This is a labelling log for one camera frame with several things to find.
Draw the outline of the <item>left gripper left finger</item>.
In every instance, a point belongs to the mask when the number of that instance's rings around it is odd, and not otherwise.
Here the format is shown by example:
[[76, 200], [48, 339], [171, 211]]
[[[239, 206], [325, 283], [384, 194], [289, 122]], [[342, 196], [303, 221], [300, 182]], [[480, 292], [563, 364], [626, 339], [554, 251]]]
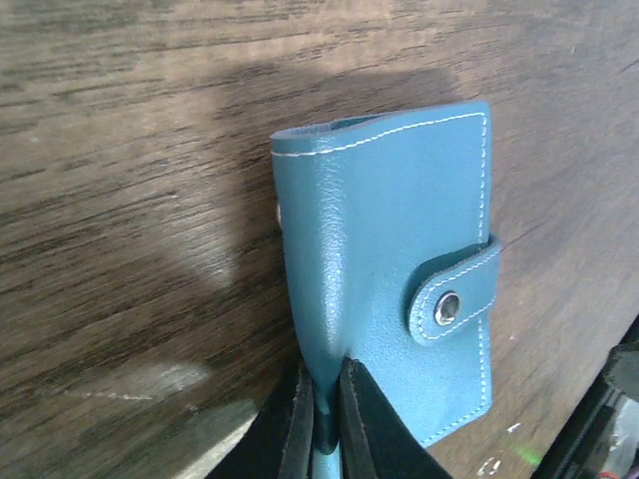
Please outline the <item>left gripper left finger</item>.
[[303, 366], [287, 369], [242, 439], [207, 478], [306, 478], [314, 412], [309, 373]]

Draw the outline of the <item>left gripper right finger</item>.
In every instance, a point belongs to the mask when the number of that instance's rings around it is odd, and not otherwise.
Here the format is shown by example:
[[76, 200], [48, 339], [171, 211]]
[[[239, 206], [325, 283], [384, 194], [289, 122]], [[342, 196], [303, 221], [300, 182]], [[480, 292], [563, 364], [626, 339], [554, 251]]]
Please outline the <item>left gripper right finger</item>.
[[449, 479], [410, 434], [362, 362], [343, 362], [338, 387], [340, 449], [347, 478]]

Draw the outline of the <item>blue leather card holder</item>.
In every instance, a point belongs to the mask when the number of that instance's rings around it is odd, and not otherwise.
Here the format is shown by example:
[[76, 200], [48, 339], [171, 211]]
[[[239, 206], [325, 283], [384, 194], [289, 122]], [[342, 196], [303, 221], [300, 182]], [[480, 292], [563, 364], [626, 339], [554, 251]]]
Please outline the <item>blue leather card holder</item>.
[[271, 137], [293, 319], [319, 422], [361, 361], [428, 446], [487, 412], [489, 230], [483, 102], [380, 113]]

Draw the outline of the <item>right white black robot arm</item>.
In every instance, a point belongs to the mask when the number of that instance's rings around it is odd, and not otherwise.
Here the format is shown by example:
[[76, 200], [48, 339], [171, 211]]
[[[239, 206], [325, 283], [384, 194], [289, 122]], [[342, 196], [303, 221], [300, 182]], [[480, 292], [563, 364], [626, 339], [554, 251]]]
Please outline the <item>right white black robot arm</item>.
[[610, 350], [601, 372], [532, 476], [638, 476], [637, 323]]

